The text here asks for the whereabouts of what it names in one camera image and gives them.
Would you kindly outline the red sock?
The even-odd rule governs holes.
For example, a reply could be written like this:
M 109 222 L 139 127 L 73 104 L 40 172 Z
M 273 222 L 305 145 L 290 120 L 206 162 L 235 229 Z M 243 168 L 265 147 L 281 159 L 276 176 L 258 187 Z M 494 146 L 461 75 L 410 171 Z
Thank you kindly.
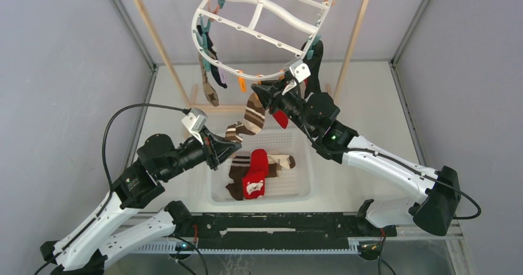
M 272 117 L 275 119 L 276 123 L 282 128 L 286 129 L 289 125 L 289 119 L 282 110 L 277 110 L 272 114 Z
M 266 177 L 269 172 L 268 156 L 264 149 L 256 149 L 250 154 L 250 167 L 242 179 L 245 199 L 258 199 L 265 195 Z

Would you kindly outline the brown white wavy sock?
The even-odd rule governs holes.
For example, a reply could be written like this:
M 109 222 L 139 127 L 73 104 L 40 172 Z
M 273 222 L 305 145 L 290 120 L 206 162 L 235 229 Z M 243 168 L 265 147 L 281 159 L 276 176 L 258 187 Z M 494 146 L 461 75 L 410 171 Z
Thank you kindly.
M 229 125 L 225 132 L 225 139 L 231 142 L 242 142 L 241 135 L 254 136 L 265 125 L 265 108 L 258 96 L 253 92 L 245 105 L 245 114 L 242 121 Z

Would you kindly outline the black sock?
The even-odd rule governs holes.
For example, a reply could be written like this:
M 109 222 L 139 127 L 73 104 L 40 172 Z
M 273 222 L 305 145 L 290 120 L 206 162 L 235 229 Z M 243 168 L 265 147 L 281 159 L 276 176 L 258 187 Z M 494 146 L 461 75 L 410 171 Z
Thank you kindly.
M 310 70 L 310 76 L 305 80 L 305 92 L 303 93 L 304 98 L 307 98 L 314 92 L 321 92 L 319 70 L 323 59 L 323 51 L 323 42 L 318 40 L 311 45 L 311 48 L 303 59 Z

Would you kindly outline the brown cream striped sock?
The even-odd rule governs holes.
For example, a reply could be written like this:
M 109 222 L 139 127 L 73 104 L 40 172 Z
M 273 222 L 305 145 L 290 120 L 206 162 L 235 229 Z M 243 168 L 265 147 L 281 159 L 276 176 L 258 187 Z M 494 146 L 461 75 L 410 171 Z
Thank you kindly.
M 268 155 L 268 174 L 267 178 L 280 177 L 283 170 L 291 170 L 296 166 L 295 158 L 286 154 Z

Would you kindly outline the argyle brown sock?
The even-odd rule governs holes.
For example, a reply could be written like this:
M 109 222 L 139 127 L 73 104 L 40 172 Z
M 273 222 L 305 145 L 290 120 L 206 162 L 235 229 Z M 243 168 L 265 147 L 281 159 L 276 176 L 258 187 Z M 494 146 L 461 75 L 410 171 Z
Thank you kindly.
M 199 58 L 199 63 L 200 63 L 200 71 L 201 71 L 201 77 L 202 77 L 202 89 L 204 92 L 204 96 L 213 107 L 218 107 L 219 106 L 218 94 L 216 93 L 216 90 L 211 86 L 211 84 L 208 81 L 207 71 L 205 69 L 203 58 L 200 55 L 198 55 L 198 58 Z

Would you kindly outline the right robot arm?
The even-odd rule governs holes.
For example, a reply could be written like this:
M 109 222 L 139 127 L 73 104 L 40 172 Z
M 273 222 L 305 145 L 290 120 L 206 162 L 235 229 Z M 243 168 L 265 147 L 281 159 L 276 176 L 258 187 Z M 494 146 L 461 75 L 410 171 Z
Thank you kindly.
M 282 111 L 307 136 L 326 160 L 372 173 L 406 194 L 405 199 L 369 199 L 360 208 L 357 230 L 366 236 L 380 228 L 415 224 L 435 236 L 445 236 L 461 200 L 457 172 L 449 166 L 436 170 L 411 163 L 376 146 L 354 129 L 337 120 L 340 112 L 326 92 L 303 99 L 284 92 L 286 82 L 251 86 L 264 109 Z

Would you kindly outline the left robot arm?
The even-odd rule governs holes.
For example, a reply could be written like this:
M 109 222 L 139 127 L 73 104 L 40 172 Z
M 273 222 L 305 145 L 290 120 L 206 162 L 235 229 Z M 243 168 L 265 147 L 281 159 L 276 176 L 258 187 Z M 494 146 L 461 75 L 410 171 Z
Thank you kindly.
M 125 168 L 101 204 L 71 234 L 47 241 L 40 251 L 56 266 L 52 274 L 103 274 L 130 252 L 163 236 L 185 236 L 193 227 L 189 210 L 181 201 L 171 201 L 153 217 L 129 229 L 117 229 L 164 192 L 163 183 L 206 163 L 217 170 L 241 149 L 202 130 L 202 141 L 188 138 L 176 147 L 166 134 L 150 136 L 137 151 L 138 159 Z

